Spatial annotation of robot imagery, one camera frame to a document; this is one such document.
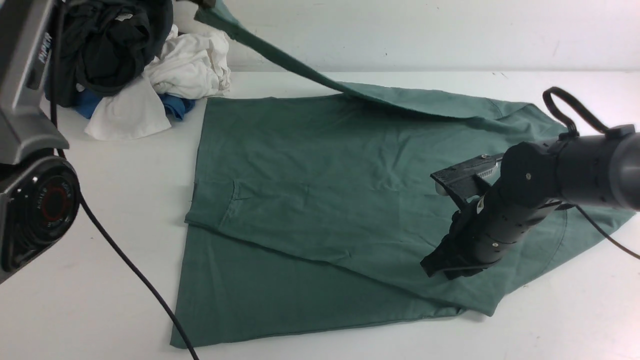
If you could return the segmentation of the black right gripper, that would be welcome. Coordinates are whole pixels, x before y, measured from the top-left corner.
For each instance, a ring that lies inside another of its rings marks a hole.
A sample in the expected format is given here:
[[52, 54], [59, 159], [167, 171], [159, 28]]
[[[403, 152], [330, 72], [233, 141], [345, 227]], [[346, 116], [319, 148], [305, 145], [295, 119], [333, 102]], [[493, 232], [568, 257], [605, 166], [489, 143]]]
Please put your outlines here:
[[491, 266], [488, 248], [478, 239], [475, 210], [458, 210], [440, 244], [425, 256], [420, 266], [428, 277], [442, 273], [448, 280], [474, 276]]

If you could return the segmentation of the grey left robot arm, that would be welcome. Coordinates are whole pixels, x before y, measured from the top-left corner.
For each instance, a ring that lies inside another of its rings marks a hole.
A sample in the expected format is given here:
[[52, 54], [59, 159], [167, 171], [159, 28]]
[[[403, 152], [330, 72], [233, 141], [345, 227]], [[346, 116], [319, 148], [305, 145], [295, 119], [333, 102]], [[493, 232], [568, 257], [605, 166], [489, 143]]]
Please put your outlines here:
[[1, 6], [1, 281], [64, 237], [80, 207], [69, 142], [41, 109], [64, 19], [63, 0]]

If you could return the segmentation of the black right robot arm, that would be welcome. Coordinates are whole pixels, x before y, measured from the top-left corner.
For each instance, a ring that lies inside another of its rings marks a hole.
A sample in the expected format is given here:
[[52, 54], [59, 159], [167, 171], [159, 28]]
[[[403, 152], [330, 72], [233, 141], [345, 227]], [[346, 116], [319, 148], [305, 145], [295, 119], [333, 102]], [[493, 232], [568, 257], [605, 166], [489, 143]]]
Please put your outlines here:
[[421, 260], [432, 277], [471, 277], [497, 264], [558, 208], [639, 210], [640, 138], [631, 124], [598, 136], [521, 142], [432, 173], [458, 210], [439, 246]]

